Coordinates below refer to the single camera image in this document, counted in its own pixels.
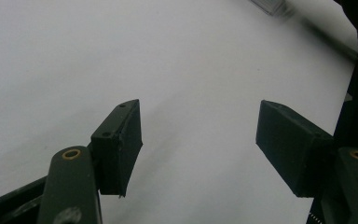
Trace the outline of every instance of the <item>white surface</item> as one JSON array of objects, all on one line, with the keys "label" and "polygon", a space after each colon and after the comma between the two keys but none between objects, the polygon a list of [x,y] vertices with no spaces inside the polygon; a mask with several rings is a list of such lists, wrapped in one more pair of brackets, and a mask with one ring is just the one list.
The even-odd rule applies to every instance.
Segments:
[{"label": "white surface", "polygon": [[144,146],[104,223],[305,223],[311,199],[255,144],[259,103],[333,133],[353,64],[300,20],[246,0],[0,1],[0,196],[139,98]]}]

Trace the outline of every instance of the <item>white table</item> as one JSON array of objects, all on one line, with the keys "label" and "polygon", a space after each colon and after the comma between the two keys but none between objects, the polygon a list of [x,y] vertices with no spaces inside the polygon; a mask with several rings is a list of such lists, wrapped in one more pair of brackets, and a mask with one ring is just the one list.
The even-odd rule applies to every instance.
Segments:
[{"label": "white table", "polygon": [[255,144],[259,103],[333,133],[353,64],[301,20],[355,35],[333,1],[294,5],[280,20],[246,0],[0,1],[0,196],[139,98],[144,146],[104,223],[305,223],[311,199]]}]

